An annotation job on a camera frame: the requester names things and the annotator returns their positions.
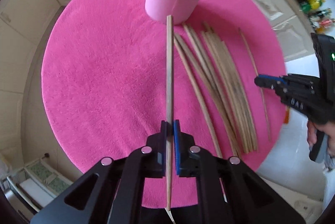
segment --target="wooden skewer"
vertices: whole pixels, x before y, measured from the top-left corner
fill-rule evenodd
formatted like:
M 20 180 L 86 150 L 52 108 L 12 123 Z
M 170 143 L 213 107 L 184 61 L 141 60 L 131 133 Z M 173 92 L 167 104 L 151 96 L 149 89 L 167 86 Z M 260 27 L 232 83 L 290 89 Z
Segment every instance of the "wooden skewer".
M 240 132 L 240 136 L 243 140 L 246 140 L 246 144 L 244 145 L 244 148 L 246 148 L 246 153 L 249 151 L 257 150 L 258 144 L 257 144 L 257 134 L 250 110 L 250 106 L 247 102 L 247 97 L 243 88 L 243 84 L 241 82 L 240 76 L 237 73 L 237 69 L 235 67 L 235 64 L 232 60 L 232 57 L 230 56 L 230 53 L 228 51 L 227 46 L 224 44 L 224 42 L 221 41 L 219 36 L 215 33 L 213 33 L 213 29 L 209 29 L 211 32 L 210 34 L 213 37 L 213 40 L 215 42 L 215 45 L 221 49 L 221 53 L 223 53 L 223 57 L 220 58 L 220 65 L 223 66 L 222 61 L 226 61 L 224 67 L 229 67 L 228 70 L 229 76 L 226 76 L 227 78 L 230 78 L 230 82 L 226 87 L 229 88 L 229 85 L 233 85 L 233 90 L 230 90 L 230 97 L 234 98 L 237 97 L 237 100 L 239 101 L 239 104 L 235 105 L 235 108 L 239 109 L 239 112 L 242 115 L 243 124 L 245 125 L 243 130 Z
M 208 44 L 208 49 L 209 49 L 212 57 L 214 58 L 214 62 L 217 66 L 220 78 L 221 78 L 224 86 L 226 87 L 228 94 L 230 95 L 229 101 L 231 103 L 230 104 L 231 107 L 229 107 L 229 109 L 232 110 L 233 116 L 236 119 L 237 130 L 240 133 L 240 136 L 242 138 L 243 151 L 245 153 L 248 153 L 249 149 L 246 146 L 247 145 L 247 140 L 244 138 L 244 136 L 242 134 L 245 131 L 245 129 L 243 128 L 244 123 L 242 122 L 242 119 L 241 119 L 241 113 L 238 112 L 237 109 L 235 108 L 235 106 L 239 106 L 239 104 L 238 104 L 237 99 L 236 99 L 236 93 L 234 93 L 234 88 L 233 88 L 234 85 L 229 82 L 230 77 L 229 77 L 229 73 L 228 73 L 228 70 L 227 70 L 227 66 L 222 63 L 222 60 L 224 58 L 220 57 L 220 55 L 218 53 L 218 49 L 214 45 L 212 35 L 210 33 L 206 32 L 204 34 L 204 36 L 205 36 L 205 41 Z
M 179 34 L 175 34 L 175 47 L 179 53 L 179 56 L 184 64 L 184 67 L 185 67 L 185 70 L 187 72 L 187 75 L 191 81 L 191 84 L 192 84 L 192 87 L 194 89 L 194 92 L 195 92 L 195 95 L 197 96 L 197 99 L 199 101 L 199 104 L 200 104 L 200 107 L 201 107 L 201 110 L 202 110 L 202 113 L 204 114 L 204 117 L 205 117 L 205 121 L 207 123 L 207 126 L 208 126 L 208 129 L 209 129 L 209 132 L 210 132 L 210 135 L 212 137 L 212 141 L 214 143 L 214 147 L 215 147 L 215 151 L 217 153 L 217 156 L 219 158 L 222 158 L 222 153 L 221 153 L 221 149 L 220 149 L 220 146 L 219 146 L 219 142 L 217 140 L 217 136 L 216 136 L 216 133 L 215 133 L 215 130 L 214 130 L 214 127 L 213 127 L 213 124 L 212 124 L 212 120 L 210 118 L 210 115 L 208 113 L 208 109 L 207 109 L 207 106 L 205 104 L 205 100 L 201 94 L 201 91 L 199 89 L 199 86 L 193 76 L 193 73 L 190 69 L 190 66 L 186 60 L 186 57 L 185 57 L 185 53 L 184 51 L 182 50 L 181 46 L 180 46 L 180 43 L 181 44 L 185 44 L 185 42 L 182 42 L 183 39 L 180 37 Z
M 225 128 L 226 128 L 227 136 L 228 136 L 231 148 L 232 148 L 233 155 L 240 157 L 241 152 L 240 152 L 240 149 L 238 147 L 238 143 L 237 143 L 235 134 L 232 130 L 231 122 L 228 119 L 228 115 L 227 115 L 227 111 L 226 111 L 225 107 L 222 105 L 222 102 L 220 101 L 220 98 L 216 95 L 214 90 L 211 88 L 211 85 L 210 85 L 208 79 L 206 78 L 205 73 L 203 72 L 202 68 L 198 64 L 197 60 L 193 56 L 192 52 L 190 51 L 190 49 L 188 48 L 188 46 L 186 45 L 184 40 L 182 40 L 182 38 L 180 36 L 178 36 L 177 34 L 175 34 L 175 36 L 177 37 L 178 42 L 179 42 L 181 48 L 183 49 L 185 55 L 190 60 L 193 67 L 196 69 L 198 75 L 200 76 L 201 80 L 203 81 L 203 83 L 207 87 L 207 90 L 210 93 L 210 95 L 211 95 L 211 97 L 212 97 L 212 99 L 213 99 L 213 101 L 216 105 L 216 108 L 220 113 L 220 116 L 221 116 L 221 118 L 224 122 Z
M 240 28 L 238 30 L 240 32 L 240 35 L 241 35 L 242 39 L 243 39 L 244 45 L 246 46 L 246 49 L 248 51 L 251 63 L 253 65 L 255 73 L 256 73 L 256 76 L 258 76 L 259 74 L 258 74 L 258 70 L 257 70 L 257 67 L 256 67 L 256 63 L 255 63 L 254 57 L 253 57 L 253 55 L 251 53 L 250 47 L 249 47 L 249 45 L 247 43 L 247 39 L 244 36 L 242 30 Z M 267 125 L 267 129 L 268 129 L 268 139 L 269 139 L 269 141 L 271 141 L 271 139 L 272 139 L 271 138 L 271 128 L 270 128 L 270 121 L 269 121 L 269 116 L 268 116 L 268 112 L 267 112 L 267 108 L 266 108 L 266 101 L 265 101 L 263 89 L 260 88 L 260 90 L 261 90 L 261 96 L 262 96 L 262 101 L 263 101 L 263 106 L 264 106 L 264 114 L 265 114 L 265 119 L 266 119 L 266 125 Z
M 214 58 L 214 56 L 213 56 L 213 52 L 214 52 L 214 51 L 213 51 L 213 48 L 212 48 L 211 44 L 209 43 L 209 40 L 208 40 L 208 38 L 207 38 L 207 35 L 206 35 L 205 32 L 203 32 L 203 31 L 201 32 L 201 35 L 202 35 L 202 38 L 204 39 L 206 45 L 208 46 L 209 52 L 211 53 L 212 57 Z M 225 107 L 226 110 L 228 110 L 228 111 L 227 111 L 227 115 L 228 115 L 228 118 L 229 118 L 229 120 L 230 120 L 230 122 L 231 122 L 232 129 L 233 129 L 234 132 L 236 132 L 236 126 L 235 126 L 234 118 L 233 118 L 233 116 L 232 116 L 232 112 L 231 112 L 232 109 L 231 109 L 231 107 L 230 107 L 230 105 L 229 105 L 229 103 L 228 103 L 228 101 L 227 101 L 227 97 L 226 97 L 225 93 L 224 93 L 223 90 L 222 90 L 220 81 L 219 81 L 219 79 L 218 79 L 218 77 L 217 77 L 217 75 L 216 75 L 216 72 L 215 72 L 215 70 L 214 70 L 214 67 L 213 67 L 212 63 L 211 63 L 210 60 L 209 60 L 209 57 L 207 56 L 207 54 L 206 54 L 204 48 L 203 48 L 202 46 L 201 46 L 201 48 L 202 48 L 202 51 L 204 52 L 204 56 L 205 56 L 206 59 L 208 60 L 208 63 L 207 63 L 207 64 L 209 65 L 209 69 L 210 69 L 210 71 L 211 71 L 211 73 L 212 73 L 212 76 L 213 76 L 213 78 L 214 78 L 214 82 L 216 83 L 216 87 L 217 87 L 217 89 L 218 89 L 219 96 L 220 96 L 220 98 L 221 98 L 221 101 L 222 101 L 222 103 L 223 103 L 223 106 Z
M 183 24 L 183 27 L 187 33 L 187 36 L 193 46 L 193 49 L 195 50 L 195 53 L 198 57 L 198 60 L 200 62 L 200 65 L 202 66 L 202 69 L 204 71 L 204 73 L 206 74 L 206 77 L 208 79 L 208 81 L 210 82 L 211 86 L 212 86 L 212 89 L 215 90 L 215 92 L 218 94 L 218 91 L 217 91 L 217 87 L 215 85 L 215 82 L 214 82 L 214 79 L 213 79 L 213 76 L 209 70 L 209 67 L 208 67 L 208 64 L 207 62 L 205 61 L 205 57 L 203 55 L 203 52 L 200 50 L 200 47 L 199 47 L 199 44 L 198 44 L 198 36 L 196 35 L 195 31 L 188 27 L 186 24 Z
M 174 59 L 173 17 L 166 18 L 166 210 L 171 210 L 173 164 L 173 107 L 174 107 Z

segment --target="finger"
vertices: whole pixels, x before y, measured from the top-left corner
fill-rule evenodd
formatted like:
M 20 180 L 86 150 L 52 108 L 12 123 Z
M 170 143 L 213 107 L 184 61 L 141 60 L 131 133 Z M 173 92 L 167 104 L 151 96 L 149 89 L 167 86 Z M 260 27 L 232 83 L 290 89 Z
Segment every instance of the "finger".
M 310 121 L 308 121 L 307 123 L 307 128 L 308 128 L 307 142 L 309 146 L 312 146 L 317 142 L 317 136 L 316 136 L 317 129 L 315 128 L 315 125 Z
M 325 125 L 314 125 L 314 127 L 335 139 L 335 123 L 327 122 Z
M 335 156 L 335 138 L 328 139 L 328 153 L 331 157 Z

